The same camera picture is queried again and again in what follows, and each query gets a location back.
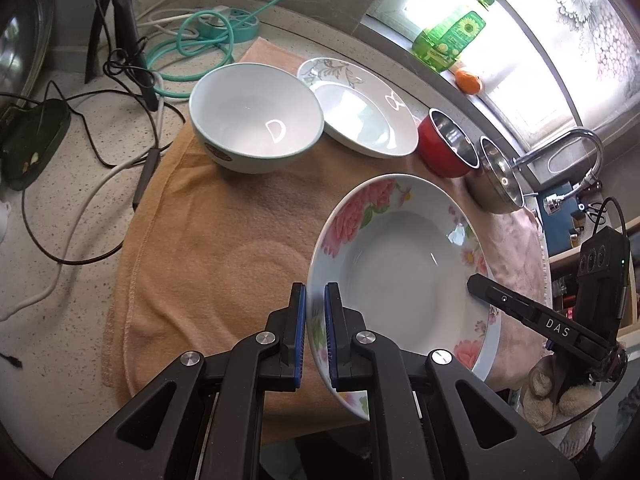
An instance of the triangular cutout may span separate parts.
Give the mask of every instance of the triangular cutout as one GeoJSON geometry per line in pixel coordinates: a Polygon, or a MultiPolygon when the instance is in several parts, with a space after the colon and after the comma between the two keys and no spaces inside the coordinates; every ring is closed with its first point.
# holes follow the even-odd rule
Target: triangular cutout
{"type": "Polygon", "coordinates": [[[456,382],[456,390],[482,449],[491,449],[516,436],[515,428],[468,383],[456,382]]]}
{"type": "Polygon", "coordinates": [[[151,399],[131,414],[118,428],[116,436],[140,449],[151,449],[156,442],[175,389],[174,382],[165,384],[151,399]]]}

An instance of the gloved hand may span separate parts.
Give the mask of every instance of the gloved hand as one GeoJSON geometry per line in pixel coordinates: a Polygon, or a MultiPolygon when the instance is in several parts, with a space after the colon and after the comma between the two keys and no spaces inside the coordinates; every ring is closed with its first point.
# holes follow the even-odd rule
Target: gloved hand
{"type": "MultiPolygon", "coordinates": [[[[554,388],[554,356],[538,361],[529,372],[529,379],[520,392],[518,413],[536,430],[543,431],[562,424],[572,416],[600,400],[600,386],[583,384],[569,388],[554,404],[548,396],[554,388]]],[[[588,413],[570,426],[546,436],[565,457],[578,455],[591,438],[591,425],[598,409],[588,413]]]]}

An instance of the red bowl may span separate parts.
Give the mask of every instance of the red bowl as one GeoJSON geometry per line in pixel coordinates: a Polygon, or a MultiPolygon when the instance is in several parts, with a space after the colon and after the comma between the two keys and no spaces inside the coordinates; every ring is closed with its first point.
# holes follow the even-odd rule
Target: red bowl
{"type": "Polygon", "coordinates": [[[480,168],[478,152],[462,128],[435,108],[418,126],[418,153],[433,173],[445,178],[480,168]]]}

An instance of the orange fruit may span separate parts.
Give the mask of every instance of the orange fruit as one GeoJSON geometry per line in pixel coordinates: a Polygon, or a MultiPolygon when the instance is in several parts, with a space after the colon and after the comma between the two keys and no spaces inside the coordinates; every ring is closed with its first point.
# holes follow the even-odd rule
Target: orange fruit
{"type": "Polygon", "coordinates": [[[465,94],[476,95],[482,90],[482,81],[473,72],[464,68],[456,70],[456,84],[465,94]]]}

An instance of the countertop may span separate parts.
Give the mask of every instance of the countertop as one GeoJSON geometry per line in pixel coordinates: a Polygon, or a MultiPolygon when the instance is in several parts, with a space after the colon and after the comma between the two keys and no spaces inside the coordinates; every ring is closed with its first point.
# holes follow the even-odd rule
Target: countertop
{"type": "MultiPolygon", "coordinates": [[[[329,56],[350,60],[326,46],[271,25],[262,24],[260,35],[306,58],[329,56]]],[[[249,45],[236,46],[236,59],[249,45]]],[[[369,47],[360,45],[366,54],[369,47]]],[[[196,73],[221,58],[219,52],[212,51],[173,65],[167,71],[196,73]]],[[[67,96],[116,88],[105,77],[84,85],[79,73],[43,72],[34,92],[36,98],[42,97],[50,78],[67,96]]],[[[428,108],[418,99],[387,82],[415,116],[427,114],[428,108]]],[[[169,88],[180,90],[190,86],[173,84],[169,88]]],[[[126,160],[152,140],[148,118],[131,98],[100,94],[72,105],[86,114],[98,150],[109,162],[126,160]]],[[[177,106],[187,113],[186,103],[177,106]]],[[[162,144],[171,140],[180,126],[177,116],[165,110],[162,144]]],[[[122,240],[133,215],[131,199],[140,171],[138,168],[120,173],[98,193],[76,229],[69,258],[101,254],[122,240]]],[[[69,223],[81,201],[105,172],[90,149],[79,118],[73,117],[52,161],[26,190],[30,225],[50,252],[60,254],[69,223]]],[[[12,207],[8,231],[0,244],[0,312],[4,312],[46,288],[56,266],[28,237],[20,214],[20,193],[2,186],[0,200],[10,202],[12,207]]],[[[0,420],[14,442],[50,475],[118,409],[113,391],[102,384],[100,375],[102,334],[117,267],[117,254],[97,264],[64,267],[51,296],[0,323],[0,352],[19,358],[24,365],[18,370],[0,360],[0,420]]]]}

